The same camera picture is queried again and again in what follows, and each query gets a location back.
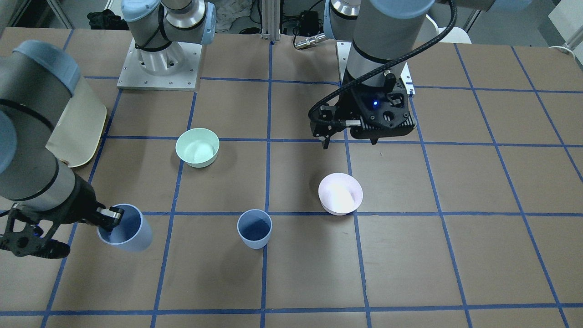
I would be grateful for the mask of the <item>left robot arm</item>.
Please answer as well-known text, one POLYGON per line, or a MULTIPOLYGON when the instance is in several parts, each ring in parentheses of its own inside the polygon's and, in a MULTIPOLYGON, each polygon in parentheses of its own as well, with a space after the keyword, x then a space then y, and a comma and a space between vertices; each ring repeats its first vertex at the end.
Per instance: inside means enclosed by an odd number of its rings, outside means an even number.
POLYGON ((414 46, 435 0, 341 0, 327 10, 349 16, 353 29, 341 87, 308 110, 312 136, 329 147, 331 137, 350 129, 353 138, 376 144, 381 138, 405 136, 417 125, 409 110, 410 92, 401 78, 405 62, 435 46, 454 29, 458 8, 518 11, 528 0, 450 0, 450 21, 442 32, 414 46))

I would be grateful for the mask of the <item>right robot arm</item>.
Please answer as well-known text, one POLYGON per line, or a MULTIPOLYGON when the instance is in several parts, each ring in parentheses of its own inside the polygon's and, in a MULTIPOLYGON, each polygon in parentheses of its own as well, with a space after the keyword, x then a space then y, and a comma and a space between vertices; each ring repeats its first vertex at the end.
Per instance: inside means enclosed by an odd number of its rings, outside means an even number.
MULTIPOLYGON (((212 43, 216 8, 205 0, 123 0, 133 34, 123 89, 193 91, 200 46, 212 43)), ((53 239, 60 226, 97 227, 100 239, 125 251, 144 251, 153 234, 131 204, 106 207, 93 187, 46 144, 81 84, 81 69, 64 50, 27 40, 1 58, 1 195, 5 212, 1 249, 15 256, 63 259, 66 243, 53 239)))

